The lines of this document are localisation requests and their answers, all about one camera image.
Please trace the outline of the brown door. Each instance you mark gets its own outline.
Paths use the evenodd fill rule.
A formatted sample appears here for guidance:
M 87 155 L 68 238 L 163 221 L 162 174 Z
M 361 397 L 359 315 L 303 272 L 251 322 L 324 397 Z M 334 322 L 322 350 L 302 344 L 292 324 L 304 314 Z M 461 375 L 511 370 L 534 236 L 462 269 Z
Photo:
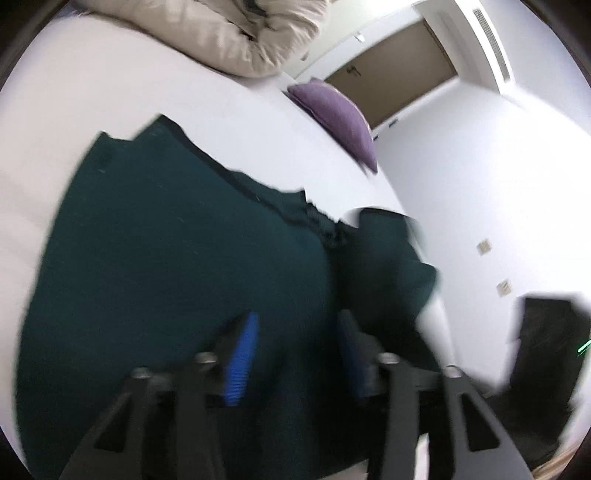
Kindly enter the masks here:
M 457 76 L 424 20 L 370 47 L 325 79 L 377 128 L 412 102 Z

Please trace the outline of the rolled beige duvet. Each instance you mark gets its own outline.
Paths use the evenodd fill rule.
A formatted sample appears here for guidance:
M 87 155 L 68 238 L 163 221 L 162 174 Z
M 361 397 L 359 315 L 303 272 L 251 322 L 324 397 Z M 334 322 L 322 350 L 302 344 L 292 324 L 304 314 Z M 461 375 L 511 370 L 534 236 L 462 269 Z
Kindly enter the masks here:
M 200 63 L 263 78 L 308 51 L 328 23 L 329 1 L 84 1 Z

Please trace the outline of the ceiling air vent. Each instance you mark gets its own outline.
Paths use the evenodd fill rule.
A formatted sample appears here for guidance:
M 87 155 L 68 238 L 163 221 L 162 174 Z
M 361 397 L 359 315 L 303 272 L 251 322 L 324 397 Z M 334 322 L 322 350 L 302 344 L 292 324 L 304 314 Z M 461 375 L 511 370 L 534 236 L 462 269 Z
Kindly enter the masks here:
M 474 9 L 473 13 L 476 17 L 476 19 L 478 20 L 481 28 L 483 29 L 490 45 L 491 48 L 493 50 L 493 53 L 495 55 L 495 58 L 497 60 L 497 63 L 499 65 L 499 68 L 501 70 L 501 74 L 502 77 L 505 81 L 509 81 L 511 79 L 511 74 L 508 68 L 508 65 L 506 63 L 506 59 L 505 56 L 503 54 L 503 51 L 501 49 L 501 45 L 498 42 L 497 36 L 496 34 L 493 32 L 487 17 L 483 14 L 481 9 Z

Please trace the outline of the wall switch plate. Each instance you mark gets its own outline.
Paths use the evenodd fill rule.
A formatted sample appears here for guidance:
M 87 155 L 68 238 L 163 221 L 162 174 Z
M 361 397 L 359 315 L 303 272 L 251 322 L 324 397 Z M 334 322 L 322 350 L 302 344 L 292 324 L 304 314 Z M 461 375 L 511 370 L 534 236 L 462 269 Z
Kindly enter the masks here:
M 478 252 L 479 252 L 479 254 L 481 256 L 486 255 L 487 253 L 489 253 L 492 250 L 492 245 L 490 243 L 490 240 L 489 239 L 482 240 L 477 245 L 477 250 L 478 250 Z

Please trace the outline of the purple cushion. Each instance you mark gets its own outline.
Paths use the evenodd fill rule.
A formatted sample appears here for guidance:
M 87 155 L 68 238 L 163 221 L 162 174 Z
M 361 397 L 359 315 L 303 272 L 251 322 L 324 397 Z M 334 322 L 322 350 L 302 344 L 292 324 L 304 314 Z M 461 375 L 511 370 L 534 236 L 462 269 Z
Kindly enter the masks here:
M 288 86 L 286 95 L 314 118 L 356 162 L 378 173 L 372 129 L 352 100 L 331 84 L 315 78 Z

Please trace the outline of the dark green sweater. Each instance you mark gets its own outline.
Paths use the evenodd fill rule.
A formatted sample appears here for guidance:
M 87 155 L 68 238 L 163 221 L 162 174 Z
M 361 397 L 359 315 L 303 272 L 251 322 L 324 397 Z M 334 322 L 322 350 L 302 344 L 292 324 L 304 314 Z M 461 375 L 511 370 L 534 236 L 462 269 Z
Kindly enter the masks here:
M 219 418 L 231 479 L 315 479 L 367 457 L 337 317 L 413 365 L 437 281 L 406 218 L 332 221 L 303 192 L 225 169 L 160 117 L 99 136 L 55 219 L 21 334 L 16 410 L 32 475 L 55 479 L 135 367 L 181 365 L 259 315 L 245 398 Z

